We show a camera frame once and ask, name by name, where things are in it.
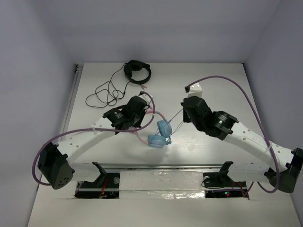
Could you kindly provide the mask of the pink blue cat-ear headphones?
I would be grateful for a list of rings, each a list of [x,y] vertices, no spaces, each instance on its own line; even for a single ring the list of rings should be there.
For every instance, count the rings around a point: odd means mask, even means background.
[[[148,145],[151,148],[164,148],[164,146],[172,143],[171,136],[173,134],[172,126],[170,122],[172,120],[166,119],[166,117],[159,111],[155,111],[155,114],[160,116],[162,120],[157,121],[157,131],[147,137],[147,140],[143,140],[138,132],[132,132],[137,139],[143,144]]]

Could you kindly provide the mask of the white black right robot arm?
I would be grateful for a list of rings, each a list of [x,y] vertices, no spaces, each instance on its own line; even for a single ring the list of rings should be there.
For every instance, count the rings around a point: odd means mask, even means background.
[[[293,193],[303,166],[303,151],[300,148],[289,149],[273,142],[248,129],[238,119],[224,111],[212,111],[205,100],[197,96],[184,98],[183,121],[192,123],[198,131],[233,144],[263,164],[236,164],[226,161],[215,179],[234,182],[264,182],[277,186],[279,191]]]

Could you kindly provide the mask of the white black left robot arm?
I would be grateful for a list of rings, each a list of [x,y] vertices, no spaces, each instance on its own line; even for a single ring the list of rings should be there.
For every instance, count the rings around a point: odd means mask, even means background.
[[[71,181],[102,185],[107,174],[97,161],[82,164],[76,163],[76,160],[105,139],[120,132],[142,129],[141,123],[150,106],[154,106],[152,96],[141,92],[127,104],[104,113],[89,128],[71,131],[71,138],[58,143],[47,142],[39,152],[37,167],[48,185],[54,190],[63,188]]]

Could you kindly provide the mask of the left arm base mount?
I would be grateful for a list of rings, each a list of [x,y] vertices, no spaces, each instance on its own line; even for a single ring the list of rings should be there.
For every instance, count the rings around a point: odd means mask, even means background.
[[[108,173],[98,162],[92,164],[99,175],[92,182],[77,183],[74,196],[77,199],[119,199],[120,172]]]

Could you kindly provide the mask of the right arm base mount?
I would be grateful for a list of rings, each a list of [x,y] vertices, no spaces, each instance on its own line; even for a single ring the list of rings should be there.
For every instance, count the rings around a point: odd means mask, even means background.
[[[233,181],[227,174],[232,161],[225,162],[218,172],[203,173],[201,186],[209,198],[249,198],[246,182]]]

